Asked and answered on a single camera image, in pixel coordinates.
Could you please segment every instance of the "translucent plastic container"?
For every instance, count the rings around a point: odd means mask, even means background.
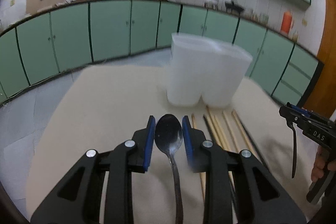
[[[172,34],[167,97],[175,106],[203,101],[227,106],[242,81],[252,56],[231,43],[196,35]]]

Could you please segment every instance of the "human hand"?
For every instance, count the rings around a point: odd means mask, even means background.
[[[317,182],[318,179],[322,178],[324,175],[323,168],[326,164],[326,160],[322,157],[322,153],[324,152],[324,148],[319,145],[316,152],[314,167],[311,171],[311,180],[312,182]],[[329,171],[336,171],[336,160],[328,163]]]

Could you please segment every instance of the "spoon handle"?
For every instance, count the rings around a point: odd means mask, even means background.
[[[174,159],[174,155],[169,156],[169,162],[173,170],[174,176],[174,189],[175,189],[175,202],[176,202],[176,217],[175,224],[183,223],[183,205],[182,205],[182,196],[181,196],[181,186],[180,186],[180,176],[179,170]]]

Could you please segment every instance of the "silver screw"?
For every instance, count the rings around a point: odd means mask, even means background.
[[[128,140],[128,141],[125,142],[126,147],[133,147],[134,145],[135,145],[134,140]]]
[[[86,151],[86,156],[92,158],[96,155],[96,150],[90,149]]]
[[[244,157],[244,158],[249,158],[252,154],[249,150],[243,150],[241,152],[241,155]]]
[[[202,143],[202,145],[206,148],[210,148],[210,147],[212,147],[213,143],[212,143],[212,141],[206,140]]]

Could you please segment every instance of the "beige table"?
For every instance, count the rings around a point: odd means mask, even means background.
[[[198,128],[208,136],[200,102],[193,108],[171,106],[164,89],[162,68],[137,66],[92,66],[81,73],[55,110],[46,127],[26,184],[29,218],[41,201],[85,153],[114,149],[144,128],[148,117],[156,120],[166,113],[195,113]],[[317,207],[305,200],[310,184],[311,156],[298,138],[298,164],[291,179],[292,131],[278,114],[278,106],[249,79],[243,79],[232,99],[242,122],[258,144],[271,172],[292,198],[311,217]],[[239,143],[244,147],[242,138]],[[179,167],[184,223],[202,223],[203,199],[198,174],[188,171],[184,145],[176,154]],[[174,223],[175,199],[171,168],[167,157],[154,145],[146,174],[133,174],[135,223]]]

